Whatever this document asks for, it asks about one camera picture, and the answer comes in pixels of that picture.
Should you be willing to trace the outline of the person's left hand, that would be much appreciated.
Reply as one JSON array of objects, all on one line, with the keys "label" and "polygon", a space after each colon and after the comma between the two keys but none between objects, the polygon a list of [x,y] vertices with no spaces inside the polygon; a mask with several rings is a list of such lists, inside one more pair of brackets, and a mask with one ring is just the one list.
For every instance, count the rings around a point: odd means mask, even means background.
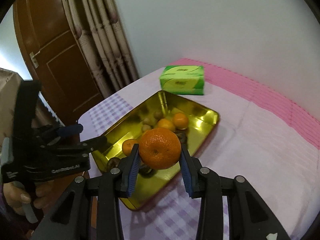
[{"label": "person's left hand", "polygon": [[[41,183],[36,187],[37,198],[33,201],[34,206],[37,209],[47,207],[51,200],[51,192],[54,186],[54,181],[50,180],[45,183]],[[13,183],[6,183],[3,185],[4,198],[7,204],[18,214],[25,215],[22,204],[30,204],[32,202],[31,196],[13,185]]]}]

